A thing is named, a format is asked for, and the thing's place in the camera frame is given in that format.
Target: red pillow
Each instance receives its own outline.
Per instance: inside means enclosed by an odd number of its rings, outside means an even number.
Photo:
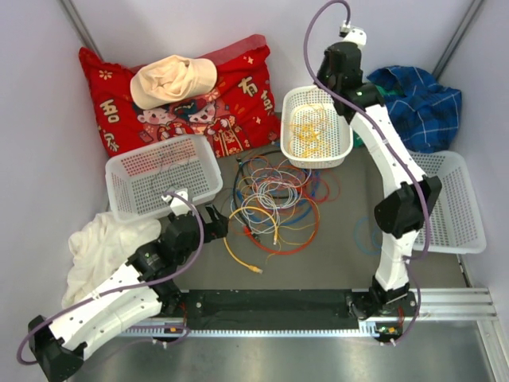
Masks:
[[[217,67],[205,95],[142,110],[130,95],[137,68],[103,62],[80,49],[103,145],[112,157],[179,134],[204,134],[217,158],[265,146],[279,137],[264,36],[253,35],[205,55]]]

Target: white plastic basket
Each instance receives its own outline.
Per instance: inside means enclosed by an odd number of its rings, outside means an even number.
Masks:
[[[428,176],[437,175],[442,191],[431,213],[430,251],[443,253],[481,253],[486,249],[483,223],[467,165],[457,153],[411,153]],[[424,248],[425,229],[415,240],[414,249]]]
[[[189,134],[111,158],[106,184],[115,219],[130,223],[168,215],[161,195],[171,187],[187,187],[200,205],[214,199],[223,179],[207,139]]]
[[[324,115],[327,126],[320,126]],[[309,151],[309,143],[302,142],[294,135],[298,125],[302,123],[316,123],[316,132],[320,131],[320,138],[326,143],[327,150],[313,152],[308,158],[302,155]],[[353,147],[352,129],[346,120],[339,116],[334,108],[330,95],[316,85],[296,88],[285,95],[283,100],[281,121],[281,151],[293,166],[302,169],[326,169],[340,165]]]

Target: blue plaid shirt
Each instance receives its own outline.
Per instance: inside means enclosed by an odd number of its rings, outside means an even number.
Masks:
[[[460,126],[460,90],[441,86],[427,71],[414,66],[381,68],[367,78],[387,91],[400,93],[383,97],[407,149],[433,153],[449,148]]]

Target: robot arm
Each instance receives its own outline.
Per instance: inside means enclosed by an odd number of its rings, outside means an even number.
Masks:
[[[390,121],[378,89],[374,84],[362,82],[360,61],[366,33],[347,25],[342,27],[341,32],[344,39],[326,49],[317,79],[321,85],[363,109],[377,122],[384,135],[382,137],[359,112],[335,100],[336,111],[364,141],[383,179],[384,200],[375,207],[375,220],[383,231],[380,265],[370,288],[371,301],[358,304],[362,306],[354,309],[359,318],[367,318],[407,295],[410,284],[404,262],[410,257],[414,241],[424,224],[415,185],[387,144],[417,180],[429,213],[438,199],[441,182],[438,177],[427,177],[413,161]]]
[[[177,194],[188,200],[186,190]],[[176,310],[181,292],[173,280],[99,296],[107,290],[171,275],[197,249],[200,237],[196,217],[181,200],[167,201],[171,201],[173,213],[159,238],[139,247],[108,280],[85,296],[84,300],[93,298],[92,302],[56,318],[30,340],[30,350],[50,382],[72,376],[99,347],[137,322]],[[227,235],[227,218],[212,206],[207,210],[212,222],[204,223],[204,243]],[[34,318],[29,330],[44,320],[42,316]]]

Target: gray table surface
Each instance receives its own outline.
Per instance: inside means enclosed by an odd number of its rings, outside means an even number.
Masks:
[[[235,158],[219,160],[224,188],[231,187]],[[246,237],[228,239],[236,254],[264,269],[256,275],[238,265],[222,241],[207,244],[202,256],[176,281],[182,289],[324,289],[369,287],[378,266],[377,255],[366,255],[352,233],[356,222],[372,216],[382,198],[382,182],[364,149],[353,150],[335,168],[341,196],[320,206],[321,226],[315,241],[291,256],[273,256]],[[218,195],[219,208],[230,192]],[[310,223],[311,216],[303,224]],[[286,230],[286,240],[300,241]],[[359,231],[370,247],[366,224]],[[422,287],[464,287],[457,258],[430,254],[413,265]],[[168,350],[151,344],[128,347],[106,363],[108,355],[132,342],[115,338],[85,364],[93,372],[79,372],[75,382],[100,381],[218,381],[258,382],[310,380],[351,381],[492,381],[493,375],[475,322],[419,322],[396,348],[380,348],[372,339],[355,338],[189,338]]]
[[[370,338],[189,338],[164,350],[115,338],[74,382],[492,382],[475,322],[419,322],[395,348]]]
[[[280,162],[282,155],[270,156],[273,163]],[[229,198],[236,171],[234,157],[219,160],[223,187],[214,204],[219,209]],[[258,249],[248,238],[232,232],[228,242],[235,254],[248,263],[263,269],[258,275],[235,262],[223,245],[216,240],[204,247],[201,257],[191,269],[176,279],[182,289],[340,289],[369,287],[379,264],[379,255],[367,255],[356,245],[353,231],[356,222],[369,216],[370,220],[359,230],[361,243],[373,250],[370,227],[375,226],[373,208],[383,198],[382,178],[366,149],[354,149],[344,163],[333,169],[341,184],[341,195],[334,202],[320,205],[321,223],[315,240],[295,255],[272,256]],[[331,178],[331,193],[336,187]],[[230,212],[228,202],[222,213]],[[312,214],[301,226],[313,222]],[[312,232],[282,230],[286,241],[305,241]],[[263,243],[271,245],[272,236],[265,235]],[[424,261],[415,261],[414,273],[422,287],[465,287],[457,257],[450,254],[431,253]]]

